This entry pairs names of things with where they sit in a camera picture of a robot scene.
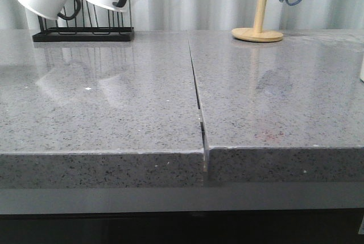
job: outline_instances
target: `countertop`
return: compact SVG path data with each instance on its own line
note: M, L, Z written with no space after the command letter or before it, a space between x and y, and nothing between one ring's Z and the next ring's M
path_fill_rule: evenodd
M0 34L0 213L364 207L364 31L32 34Z

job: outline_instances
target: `gray quartz countertop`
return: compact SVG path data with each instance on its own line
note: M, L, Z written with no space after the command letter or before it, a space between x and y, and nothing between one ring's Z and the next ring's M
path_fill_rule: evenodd
M0 188L364 181L363 31L32 34L0 34Z

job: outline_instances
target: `glossy surface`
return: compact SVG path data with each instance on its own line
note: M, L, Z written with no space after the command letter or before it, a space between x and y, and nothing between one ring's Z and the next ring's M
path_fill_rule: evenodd
M189 36L211 179L364 180L362 31Z
M31 34L0 34L0 187L199 184L186 33L34 46Z

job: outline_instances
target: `gap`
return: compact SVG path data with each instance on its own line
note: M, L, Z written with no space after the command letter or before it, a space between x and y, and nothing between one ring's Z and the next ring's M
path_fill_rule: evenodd
M206 141L206 135L205 135L205 123L204 123L204 118L202 116L200 96L198 94L198 89L197 89L196 73L195 73L195 67L193 66L191 45L189 43L189 40L188 40L188 47L189 47L189 57L191 58L193 82L195 84L195 93L196 93L196 99L197 99L198 116L200 117L202 145L204 146L204 182L206 183L207 180L208 180L209 151L208 151L208 147L207 147L207 141Z

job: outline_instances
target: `curtain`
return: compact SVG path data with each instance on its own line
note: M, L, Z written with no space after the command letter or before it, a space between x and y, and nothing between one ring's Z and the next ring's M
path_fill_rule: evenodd
M148 30L231 30L252 27L257 0L131 0L133 26ZM37 29L37 17L17 0L0 0L0 28ZM363 28L362 0L268 0L264 28Z

